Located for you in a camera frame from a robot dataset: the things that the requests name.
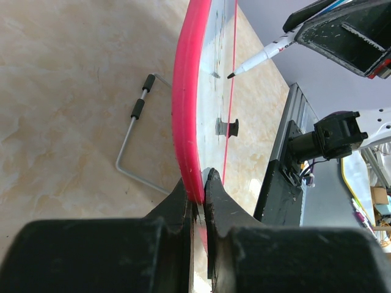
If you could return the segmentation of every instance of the pink whiteboard frame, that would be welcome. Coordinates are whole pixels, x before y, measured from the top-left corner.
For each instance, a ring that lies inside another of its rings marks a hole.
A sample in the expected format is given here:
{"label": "pink whiteboard frame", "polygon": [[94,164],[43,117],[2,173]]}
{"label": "pink whiteboard frame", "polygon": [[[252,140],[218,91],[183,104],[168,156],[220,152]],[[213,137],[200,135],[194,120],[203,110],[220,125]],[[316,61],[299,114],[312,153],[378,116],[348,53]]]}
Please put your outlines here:
{"label": "pink whiteboard frame", "polygon": [[[235,1],[235,43],[238,3],[237,0],[231,1]],[[197,85],[203,38],[205,36],[211,2],[212,0],[190,0],[178,40],[172,81],[172,134],[175,154],[188,197],[191,201],[197,203],[204,202],[204,186],[197,148]],[[235,45],[233,47],[233,56],[232,68],[234,69]],[[232,93],[233,81],[231,83],[228,122],[232,106]],[[223,183],[228,153],[228,135],[226,135],[226,139],[222,174]]]}

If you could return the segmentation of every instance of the cardboard box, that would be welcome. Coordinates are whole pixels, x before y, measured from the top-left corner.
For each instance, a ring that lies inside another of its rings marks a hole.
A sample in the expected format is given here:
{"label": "cardboard box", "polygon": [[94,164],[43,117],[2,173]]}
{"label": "cardboard box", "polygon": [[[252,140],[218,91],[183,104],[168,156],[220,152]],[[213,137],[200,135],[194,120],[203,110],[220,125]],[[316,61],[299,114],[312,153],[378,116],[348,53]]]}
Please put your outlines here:
{"label": "cardboard box", "polygon": [[388,204],[389,199],[387,191],[382,187],[371,187],[372,203],[373,204]]}

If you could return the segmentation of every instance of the black rubber sleeve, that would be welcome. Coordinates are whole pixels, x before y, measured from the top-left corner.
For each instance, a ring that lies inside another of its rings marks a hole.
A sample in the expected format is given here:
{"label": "black rubber sleeve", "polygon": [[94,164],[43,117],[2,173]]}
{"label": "black rubber sleeve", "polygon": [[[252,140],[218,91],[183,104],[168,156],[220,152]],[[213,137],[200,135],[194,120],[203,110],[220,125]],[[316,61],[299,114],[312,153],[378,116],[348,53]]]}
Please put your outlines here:
{"label": "black rubber sleeve", "polygon": [[151,91],[153,83],[155,82],[155,75],[150,74],[148,75],[147,79],[145,80],[145,83],[142,87],[142,90],[147,90],[148,93]]}
{"label": "black rubber sleeve", "polygon": [[136,117],[136,120],[140,118],[142,108],[144,107],[145,101],[143,99],[138,99],[136,104],[134,105],[132,114],[130,115],[131,118]]}

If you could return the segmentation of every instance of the beige marbled tabletop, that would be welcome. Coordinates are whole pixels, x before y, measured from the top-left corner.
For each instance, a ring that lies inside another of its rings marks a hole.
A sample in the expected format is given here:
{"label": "beige marbled tabletop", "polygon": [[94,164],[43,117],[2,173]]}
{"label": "beige marbled tabletop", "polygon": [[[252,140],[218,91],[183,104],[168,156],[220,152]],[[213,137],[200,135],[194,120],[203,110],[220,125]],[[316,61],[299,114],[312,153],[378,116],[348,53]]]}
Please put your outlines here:
{"label": "beige marbled tabletop", "polygon": [[[164,199],[114,162],[146,76],[171,80],[187,4],[0,2],[0,259],[32,220],[142,217]],[[240,10],[237,40],[237,63],[262,48]],[[235,80],[241,129],[230,139],[226,189],[250,213],[287,93],[272,61]],[[170,90],[156,81],[123,163],[169,190],[180,177],[170,124]],[[206,276],[200,241],[197,255],[196,280]]]}

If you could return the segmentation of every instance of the white marker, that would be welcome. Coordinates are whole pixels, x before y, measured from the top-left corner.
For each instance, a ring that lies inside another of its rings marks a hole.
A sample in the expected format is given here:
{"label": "white marker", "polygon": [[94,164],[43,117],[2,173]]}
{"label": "white marker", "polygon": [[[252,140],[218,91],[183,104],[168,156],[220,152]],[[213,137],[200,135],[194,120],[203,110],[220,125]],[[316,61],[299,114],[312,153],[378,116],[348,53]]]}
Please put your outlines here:
{"label": "white marker", "polygon": [[[350,1],[352,1],[352,0],[334,1],[331,5],[327,6],[326,8],[324,8],[323,10],[321,10],[320,12],[318,12],[317,14],[312,16],[311,18],[318,16],[320,14],[326,13],[326,12],[328,12],[338,6],[346,4]],[[281,36],[280,38],[278,38],[274,42],[268,44],[258,54],[254,55],[250,59],[247,59],[246,61],[244,61],[237,69],[234,70],[233,73],[228,75],[227,78],[230,79],[236,75],[239,75],[243,72],[246,72],[246,71],[256,67],[257,65],[274,57],[275,55],[277,55],[278,53],[280,53],[284,49],[287,49],[289,46],[296,43],[294,38],[295,38],[296,34],[298,33],[298,31],[300,30],[300,28],[302,27],[302,25],[303,24],[296,26],[292,31],[287,32],[285,35]]]}

